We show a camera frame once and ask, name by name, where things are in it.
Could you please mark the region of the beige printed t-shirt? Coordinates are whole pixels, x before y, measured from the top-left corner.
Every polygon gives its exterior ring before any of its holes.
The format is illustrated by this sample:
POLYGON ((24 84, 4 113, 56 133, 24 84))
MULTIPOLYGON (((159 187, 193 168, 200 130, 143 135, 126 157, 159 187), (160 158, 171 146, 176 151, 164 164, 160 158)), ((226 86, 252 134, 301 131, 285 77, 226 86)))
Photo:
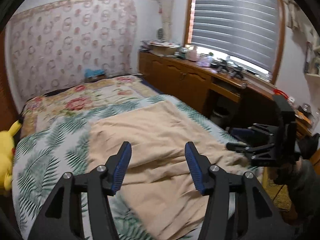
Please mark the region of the beige printed t-shirt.
POLYGON ((187 142, 229 173, 248 170, 245 157, 228 151, 168 100, 94 123, 89 169, 116 154, 125 141, 132 157, 120 194, 156 239, 178 239, 204 218, 208 199, 195 189, 184 155, 187 142))

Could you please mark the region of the wooden sideboard cabinet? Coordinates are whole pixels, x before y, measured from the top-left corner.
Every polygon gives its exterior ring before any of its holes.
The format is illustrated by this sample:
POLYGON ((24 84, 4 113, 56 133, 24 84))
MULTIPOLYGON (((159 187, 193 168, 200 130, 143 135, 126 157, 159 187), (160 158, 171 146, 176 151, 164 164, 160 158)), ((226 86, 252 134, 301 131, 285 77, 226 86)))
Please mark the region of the wooden sideboard cabinet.
POLYGON ((273 93, 248 80, 145 51, 138 53, 138 70, 150 85, 180 99, 222 129, 280 124, 273 93))

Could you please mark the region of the palm leaf print blanket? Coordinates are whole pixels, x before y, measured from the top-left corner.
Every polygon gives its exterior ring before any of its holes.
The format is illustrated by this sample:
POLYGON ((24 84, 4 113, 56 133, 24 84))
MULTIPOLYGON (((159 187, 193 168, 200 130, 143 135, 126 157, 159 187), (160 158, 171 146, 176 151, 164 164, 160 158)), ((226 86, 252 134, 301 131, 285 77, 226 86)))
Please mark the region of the palm leaf print blanket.
POLYGON ((90 124, 117 114, 168 100, 184 115, 208 131, 218 142, 235 139, 203 115, 169 95, 128 101, 59 117, 48 128, 21 139, 13 166, 12 198, 22 238, 27 239, 33 222, 56 182, 65 172, 82 174, 88 167, 90 124))

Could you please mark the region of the yellow Pikachu plush toy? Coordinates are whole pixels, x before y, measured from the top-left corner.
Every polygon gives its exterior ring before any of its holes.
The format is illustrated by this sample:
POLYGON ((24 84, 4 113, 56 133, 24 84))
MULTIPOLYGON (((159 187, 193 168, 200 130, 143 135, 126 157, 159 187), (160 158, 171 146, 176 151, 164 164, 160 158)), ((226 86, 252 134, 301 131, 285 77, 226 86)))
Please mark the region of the yellow Pikachu plush toy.
POLYGON ((12 167, 15 155, 14 136, 21 127, 21 123, 16 121, 8 131, 0 132, 0 183, 1 195, 3 196, 8 196, 12 189, 12 167))

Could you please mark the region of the pink bottle on cabinet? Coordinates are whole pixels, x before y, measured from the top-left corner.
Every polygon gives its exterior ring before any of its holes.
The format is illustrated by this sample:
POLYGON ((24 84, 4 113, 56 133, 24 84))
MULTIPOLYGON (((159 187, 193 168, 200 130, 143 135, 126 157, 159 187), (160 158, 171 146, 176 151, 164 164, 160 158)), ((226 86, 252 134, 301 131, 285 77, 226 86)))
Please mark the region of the pink bottle on cabinet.
POLYGON ((193 46, 192 50, 189 50, 187 59, 191 62, 197 62, 199 61, 199 55, 197 53, 197 46, 193 46))

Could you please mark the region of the grey zebra window blind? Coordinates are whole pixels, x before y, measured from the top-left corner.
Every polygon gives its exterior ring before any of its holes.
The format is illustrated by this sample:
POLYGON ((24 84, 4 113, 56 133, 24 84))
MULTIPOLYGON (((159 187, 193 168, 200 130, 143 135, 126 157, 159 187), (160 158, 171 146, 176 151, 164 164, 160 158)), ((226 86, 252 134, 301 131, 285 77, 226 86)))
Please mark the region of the grey zebra window blind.
POLYGON ((271 71, 279 40, 277 0, 195 0, 191 44, 271 71))

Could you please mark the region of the floral bed cover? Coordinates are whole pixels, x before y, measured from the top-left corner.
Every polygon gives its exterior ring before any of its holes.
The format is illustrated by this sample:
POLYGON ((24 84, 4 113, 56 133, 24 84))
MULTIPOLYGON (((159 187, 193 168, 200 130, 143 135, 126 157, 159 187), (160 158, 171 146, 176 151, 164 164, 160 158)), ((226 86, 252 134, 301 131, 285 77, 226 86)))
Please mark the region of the floral bed cover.
POLYGON ((59 117, 71 117, 94 108, 158 94, 142 76, 125 75, 37 96, 23 107, 21 138, 48 128, 59 117))

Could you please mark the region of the cardboard box on cabinet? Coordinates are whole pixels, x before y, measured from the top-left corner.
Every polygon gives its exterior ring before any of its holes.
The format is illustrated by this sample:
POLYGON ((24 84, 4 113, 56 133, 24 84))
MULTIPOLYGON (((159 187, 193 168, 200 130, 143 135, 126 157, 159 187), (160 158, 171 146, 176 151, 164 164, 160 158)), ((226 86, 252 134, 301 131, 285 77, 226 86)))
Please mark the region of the cardboard box on cabinet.
POLYGON ((179 44, 157 41, 157 40, 141 40, 142 48, 157 56, 171 56, 181 47, 179 44))

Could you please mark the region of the blue item on box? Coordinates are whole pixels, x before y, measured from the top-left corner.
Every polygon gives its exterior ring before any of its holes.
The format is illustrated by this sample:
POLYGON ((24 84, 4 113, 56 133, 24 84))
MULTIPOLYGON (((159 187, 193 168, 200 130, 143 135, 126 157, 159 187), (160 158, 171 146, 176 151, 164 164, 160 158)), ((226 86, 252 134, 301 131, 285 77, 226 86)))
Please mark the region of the blue item on box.
POLYGON ((105 76, 105 71, 103 69, 85 69, 84 77, 86 79, 96 79, 100 76, 105 76))

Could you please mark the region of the circle pattern lace curtain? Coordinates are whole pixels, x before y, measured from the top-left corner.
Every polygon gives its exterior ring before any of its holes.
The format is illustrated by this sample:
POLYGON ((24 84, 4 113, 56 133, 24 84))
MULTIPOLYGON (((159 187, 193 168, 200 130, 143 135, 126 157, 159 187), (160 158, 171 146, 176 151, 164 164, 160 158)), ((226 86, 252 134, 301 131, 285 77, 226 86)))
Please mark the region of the circle pattern lace curtain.
POLYGON ((133 73, 136 32, 134 0, 61 0, 12 16, 5 41, 16 106, 83 83, 88 69, 133 73))

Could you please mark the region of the beige tied side curtain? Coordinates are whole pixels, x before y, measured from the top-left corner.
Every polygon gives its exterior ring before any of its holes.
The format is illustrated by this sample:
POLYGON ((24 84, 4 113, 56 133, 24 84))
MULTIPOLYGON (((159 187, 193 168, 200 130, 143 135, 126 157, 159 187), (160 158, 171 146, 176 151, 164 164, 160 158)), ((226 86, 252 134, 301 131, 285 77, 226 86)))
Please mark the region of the beige tied side curtain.
POLYGON ((157 2, 159 3, 164 39, 169 41, 171 39, 171 15, 174 0, 157 0, 157 2))

